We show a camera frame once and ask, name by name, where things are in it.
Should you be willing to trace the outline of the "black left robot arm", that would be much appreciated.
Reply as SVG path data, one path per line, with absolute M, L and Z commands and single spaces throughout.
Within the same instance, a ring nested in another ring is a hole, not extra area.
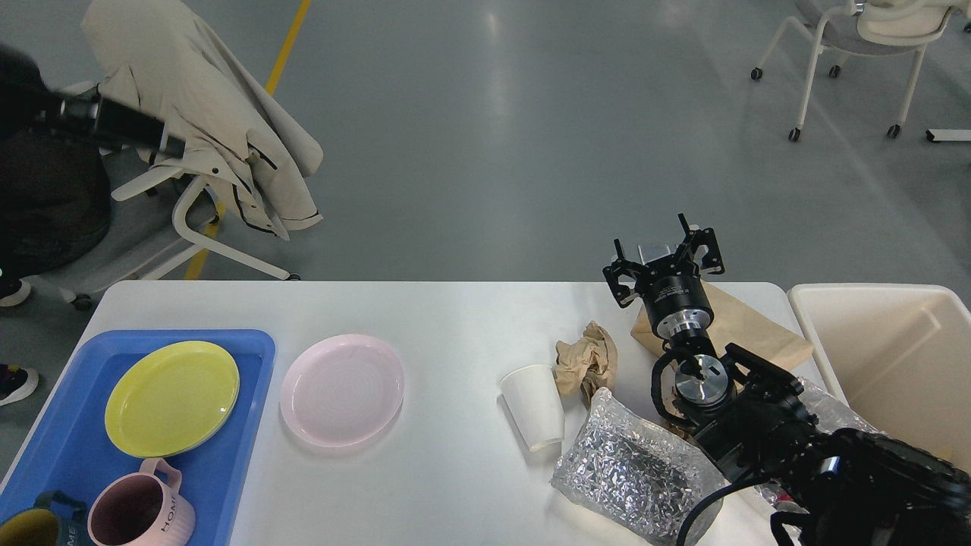
M 71 96 L 67 91 L 49 89 L 32 58 L 3 45 L 2 139 L 28 129 L 103 149 L 136 146 L 169 158 L 180 158 L 185 150 L 185 141 L 159 118 L 111 100 L 98 91 Z

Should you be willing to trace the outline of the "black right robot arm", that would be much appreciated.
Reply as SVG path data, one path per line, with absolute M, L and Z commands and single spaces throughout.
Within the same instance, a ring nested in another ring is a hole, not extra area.
M 825 433 L 800 400 L 797 377 L 734 343 L 718 355 L 702 286 L 703 273 L 724 272 L 717 235 L 683 215 L 679 222 L 684 238 L 672 253 L 632 262 L 616 240 L 616 258 L 602 270 L 618 306 L 643 302 L 665 347 L 652 366 L 655 410 L 689 433 L 727 482 L 691 509 L 677 544 L 716 501 L 775 483 L 800 507 L 770 515 L 779 545 L 792 543 L 791 528 L 803 545 L 967 545 L 966 472 L 881 433 Z

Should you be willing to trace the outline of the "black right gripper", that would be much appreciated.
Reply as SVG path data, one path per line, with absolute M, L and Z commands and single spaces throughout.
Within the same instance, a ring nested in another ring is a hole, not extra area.
M 652 332 L 663 340 L 707 338 L 714 312 L 702 287 L 703 275 L 724 275 L 724 259 L 714 228 L 690 224 L 677 214 L 683 239 L 677 245 L 677 266 L 660 270 L 632 262 L 620 239 L 613 239 L 616 256 L 603 268 L 604 278 L 618 307 L 625 309 L 642 298 Z

